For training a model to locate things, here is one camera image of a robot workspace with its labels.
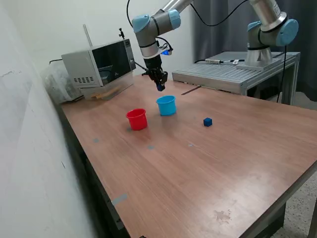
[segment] black cable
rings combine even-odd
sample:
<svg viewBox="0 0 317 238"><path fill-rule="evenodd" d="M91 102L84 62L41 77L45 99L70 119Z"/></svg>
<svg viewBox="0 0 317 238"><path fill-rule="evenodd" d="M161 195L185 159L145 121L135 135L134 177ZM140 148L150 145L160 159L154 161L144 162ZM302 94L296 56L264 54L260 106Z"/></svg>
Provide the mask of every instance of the black cable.
<svg viewBox="0 0 317 238"><path fill-rule="evenodd" d="M140 67L140 68L144 69L145 71L148 71L148 69L147 69L147 68L144 68L142 65L140 65L140 64L138 64L138 63L136 63L135 61L134 61L134 63L135 63L138 67Z"/></svg>
<svg viewBox="0 0 317 238"><path fill-rule="evenodd" d="M195 61L194 63L198 63L198 62L202 62L202 61L205 61L204 59L199 59L197 61Z"/></svg>
<svg viewBox="0 0 317 238"><path fill-rule="evenodd" d="M206 61L205 59L200 59L200 60L197 60L195 61L194 63L198 63L198 62L202 62L202 61ZM219 63L229 63L229 62L234 62L235 59L232 59L232 60L225 60L225 61L219 61ZM239 59L238 62L244 62L245 60L244 59Z"/></svg>
<svg viewBox="0 0 317 238"><path fill-rule="evenodd" d="M283 66L283 74L282 74L282 80L278 87L278 96L276 102L279 101L279 95L281 94L281 88L283 87L283 81L284 81L284 75L285 75L285 66L286 66L286 54L287 54L287 46L285 46L285 52L284 52L284 66Z"/></svg>
<svg viewBox="0 0 317 238"><path fill-rule="evenodd" d="M61 61L61 60L63 60L63 59L53 59L53 60L51 60L51 61L50 61L50 63L49 63L49 64L51 64L52 62L55 62L55 61Z"/></svg>
<svg viewBox="0 0 317 238"><path fill-rule="evenodd" d="M128 0L128 3L127 3L127 18L128 18L129 23L130 23L130 26L133 28L132 23L130 21L130 17L129 17L129 4L130 4L130 0Z"/></svg>
<svg viewBox="0 0 317 238"><path fill-rule="evenodd" d="M166 39L164 39L163 37L159 37L159 36L157 36L156 38L165 41L168 44L169 49L171 51L173 50L173 47L170 45L170 43Z"/></svg>
<svg viewBox="0 0 317 238"><path fill-rule="evenodd" d="M243 3L245 3L246 1L249 1L249 0L244 0L242 3L240 3L239 5L236 6L236 8L225 18L223 19L221 22L219 22L218 24L215 24L215 25L210 25L210 24L207 24L204 22L204 20L202 19L202 17L199 15L199 13L197 12L197 10L195 9L194 5L191 3L190 6L192 6L193 10L195 11L195 13L197 14L197 16L199 17L199 19L206 25L206 26L217 26L217 25L220 25L221 23L223 23L225 20L227 20L229 18L229 16L231 16L235 10L238 9L239 6L241 6Z"/></svg>

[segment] blue cup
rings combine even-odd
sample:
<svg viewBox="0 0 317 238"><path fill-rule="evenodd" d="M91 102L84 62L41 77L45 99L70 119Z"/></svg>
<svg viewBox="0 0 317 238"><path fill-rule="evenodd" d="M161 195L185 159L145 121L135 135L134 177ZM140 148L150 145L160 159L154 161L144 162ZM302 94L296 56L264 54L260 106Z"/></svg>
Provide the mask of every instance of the blue cup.
<svg viewBox="0 0 317 238"><path fill-rule="evenodd" d="M161 116L170 116L176 113L175 96L163 96L157 99Z"/></svg>

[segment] microwave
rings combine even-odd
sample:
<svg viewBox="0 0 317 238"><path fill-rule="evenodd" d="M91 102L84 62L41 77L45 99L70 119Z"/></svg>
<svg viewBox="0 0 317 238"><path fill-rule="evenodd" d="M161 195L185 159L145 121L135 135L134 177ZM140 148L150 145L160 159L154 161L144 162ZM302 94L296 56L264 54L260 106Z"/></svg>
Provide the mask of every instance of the microwave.
<svg viewBox="0 0 317 238"><path fill-rule="evenodd" d="M136 68L129 39L61 56L76 88L103 87Z"/></svg>

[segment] robotic arm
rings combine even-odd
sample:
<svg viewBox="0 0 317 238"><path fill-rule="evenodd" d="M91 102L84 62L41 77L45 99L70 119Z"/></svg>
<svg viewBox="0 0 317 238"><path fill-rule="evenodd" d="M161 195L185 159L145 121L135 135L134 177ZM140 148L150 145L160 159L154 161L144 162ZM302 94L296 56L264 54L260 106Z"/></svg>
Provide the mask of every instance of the robotic arm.
<svg viewBox="0 0 317 238"><path fill-rule="evenodd" d="M165 89L167 72L163 71L160 58L161 48L156 37L175 30L181 24L180 13L193 0L170 0L153 16L141 15L132 20L141 53L148 75L159 91ZM267 56L270 46L286 46L296 37L298 22L288 19L285 12L281 12L275 0L249 0L260 21L248 26L248 57L247 65L258 66L262 59L270 60Z"/></svg>

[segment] small blue block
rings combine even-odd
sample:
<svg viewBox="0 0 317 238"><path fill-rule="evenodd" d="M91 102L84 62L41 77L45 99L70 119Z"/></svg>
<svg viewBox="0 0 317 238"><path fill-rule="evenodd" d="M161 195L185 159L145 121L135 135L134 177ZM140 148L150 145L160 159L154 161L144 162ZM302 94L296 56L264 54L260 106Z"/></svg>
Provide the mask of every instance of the small blue block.
<svg viewBox="0 0 317 238"><path fill-rule="evenodd" d="M204 119L204 126L211 126L212 125L212 119L206 118Z"/></svg>

